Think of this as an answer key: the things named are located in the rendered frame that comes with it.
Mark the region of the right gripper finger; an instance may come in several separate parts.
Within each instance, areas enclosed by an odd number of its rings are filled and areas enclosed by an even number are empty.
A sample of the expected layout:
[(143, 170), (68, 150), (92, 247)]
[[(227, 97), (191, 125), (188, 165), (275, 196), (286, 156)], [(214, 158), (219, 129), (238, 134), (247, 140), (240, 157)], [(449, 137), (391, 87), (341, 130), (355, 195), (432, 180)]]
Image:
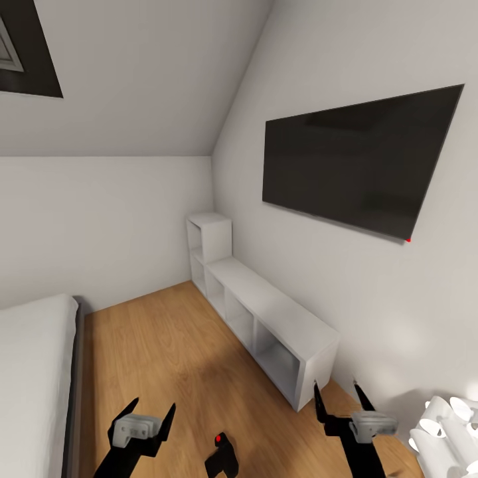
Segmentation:
[(327, 420), (329, 417), (335, 417), (335, 415), (327, 415), (320, 392), (319, 388), (317, 387), (317, 384), (314, 386), (314, 394), (315, 394), (315, 405), (316, 405), (316, 413), (317, 413), (317, 419), (321, 422), (327, 425)]
[(357, 391), (357, 394), (358, 394), (358, 397), (360, 398), (360, 402), (362, 404), (362, 407), (363, 407), (363, 411), (376, 411), (373, 407), (373, 405), (371, 404), (371, 402), (368, 400), (368, 398), (366, 397), (366, 394), (363, 392), (363, 390), (360, 388), (359, 385), (355, 385), (355, 389)]

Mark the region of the digital camera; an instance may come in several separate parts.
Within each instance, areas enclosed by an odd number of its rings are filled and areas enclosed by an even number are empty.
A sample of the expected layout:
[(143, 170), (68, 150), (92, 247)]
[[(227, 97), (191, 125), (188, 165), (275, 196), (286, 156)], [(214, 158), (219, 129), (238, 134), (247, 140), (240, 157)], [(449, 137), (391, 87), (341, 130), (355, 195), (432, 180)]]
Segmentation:
[(235, 478), (239, 472), (239, 467), (232, 444), (224, 432), (218, 434), (214, 442), (215, 446), (219, 447), (218, 452), (204, 462), (208, 478), (215, 478), (222, 470), (227, 478)]

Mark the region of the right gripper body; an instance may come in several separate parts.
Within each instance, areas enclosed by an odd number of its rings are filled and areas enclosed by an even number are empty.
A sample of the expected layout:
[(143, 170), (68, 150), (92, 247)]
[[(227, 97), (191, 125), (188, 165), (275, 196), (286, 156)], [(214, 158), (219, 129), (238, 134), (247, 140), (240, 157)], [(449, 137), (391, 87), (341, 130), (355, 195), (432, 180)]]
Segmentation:
[(329, 417), (327, 425), (324, 426), (325, 434), (329, 437), (340, 437), (352, 474), (371, 468), (384, 471), (373, 443), (358, 443), (355, 439), (349, 426), (352, 421), (352, 418)]

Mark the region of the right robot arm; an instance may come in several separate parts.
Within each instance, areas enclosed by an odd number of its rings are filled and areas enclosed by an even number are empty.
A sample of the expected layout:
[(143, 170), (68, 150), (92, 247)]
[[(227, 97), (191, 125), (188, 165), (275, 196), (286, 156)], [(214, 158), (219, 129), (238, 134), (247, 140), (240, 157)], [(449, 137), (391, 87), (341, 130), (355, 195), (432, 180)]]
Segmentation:
[(375, 435), (396, 435), (399, 421), (389, 411), (376, 411), (359, 385), (355, 385), (363, 411), (354, 411), (351, 418), (327, 415), (319, 388), (314, 386), (317, 419), (324, 423), (325, 434), (339, 436), (353, 478), (388, 478), (373, 445)]

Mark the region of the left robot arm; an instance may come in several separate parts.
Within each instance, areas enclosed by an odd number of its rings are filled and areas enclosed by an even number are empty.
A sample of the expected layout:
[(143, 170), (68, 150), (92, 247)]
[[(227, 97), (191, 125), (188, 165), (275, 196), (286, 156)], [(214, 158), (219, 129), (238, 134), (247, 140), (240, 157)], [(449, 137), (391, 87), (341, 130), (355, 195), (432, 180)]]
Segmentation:
[(93, 478), (130, 478), (142, 455), (156, 457), (162, 441), (167, 441), (175, 404), (162, 421), (132, 414), (139, 398), (134, 399), (113, 421), (108, 431), (111, 450)]

